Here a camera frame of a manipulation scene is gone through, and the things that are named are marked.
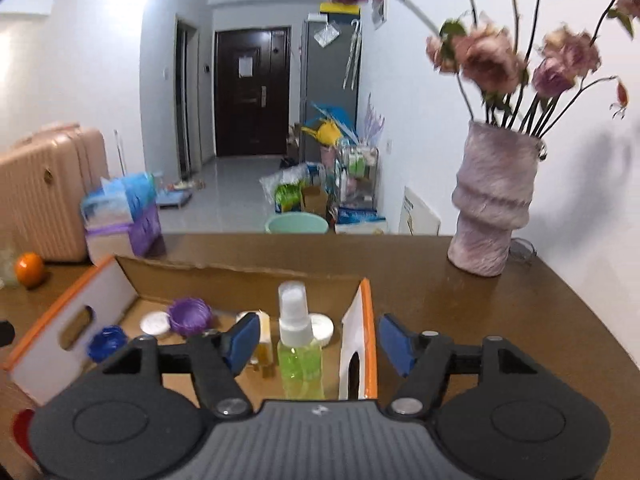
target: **yellow watering can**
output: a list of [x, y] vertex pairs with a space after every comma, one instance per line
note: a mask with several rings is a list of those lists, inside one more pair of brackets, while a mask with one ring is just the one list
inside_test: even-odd
[[325, 146], [335, 146], [338, 140], [342, 137], [340, 128], [331, 119], [322, 119], [320, 127], [317, 130], [312, 130], [306, 126], [302, 126], [300, 130], [313, 137], [320, 144]]

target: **wooden table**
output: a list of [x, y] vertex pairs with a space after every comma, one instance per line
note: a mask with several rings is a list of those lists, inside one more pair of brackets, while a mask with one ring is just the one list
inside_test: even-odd
[[[447, 261], [448, 244], [436, 237], [168, 235], [154, 257], [367, 276], [378, 315], [392, 312], [416, 331], [437, 330], [460, 344], [500, 334], [604, 410], [612, 441], [598, 480], [637, 480], [640, 371], [614, 337], [539, 259], [510, 262], [499, 278], [476, 278]], [[0, 319], [14, 323], [18, 337], [84, 267], [51, 270], [51, 279], [33, 292], [0, 291]], [[0, 350], [0, 358], [7, 352]], [[378, 356], [384, 401], [399, 380], [384, 354]], [[455, 391], [471, 385], [469, 378], [452, 381]], [[22, 394], [0, 376], [0, 462], [16, 480], [32, 478], [5, 437], [12, 413], [23, 404]]]

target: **tiled floor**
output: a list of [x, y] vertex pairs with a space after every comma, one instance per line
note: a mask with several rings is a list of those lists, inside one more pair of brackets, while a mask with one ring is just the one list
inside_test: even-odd
[[261, 232], [273, 214], [258, 179], [275, 173], [279, 157], [215, 158], [196, 176], [206, 187], [194, 190], [182, 209], [160, 212], [164, 233]]

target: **dark brown door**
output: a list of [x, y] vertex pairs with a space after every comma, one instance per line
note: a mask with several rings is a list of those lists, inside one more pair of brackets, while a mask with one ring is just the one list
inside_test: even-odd
[[290, 27], [216, 33], [216, 152], [284, 155]]

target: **mint green bucket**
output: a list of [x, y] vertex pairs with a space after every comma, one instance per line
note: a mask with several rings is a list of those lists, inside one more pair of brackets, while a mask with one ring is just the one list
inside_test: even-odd
[[272, 234], [325, 234], [329, 224], [318, 215], [291, 212], [271, 217], [264, 229]]

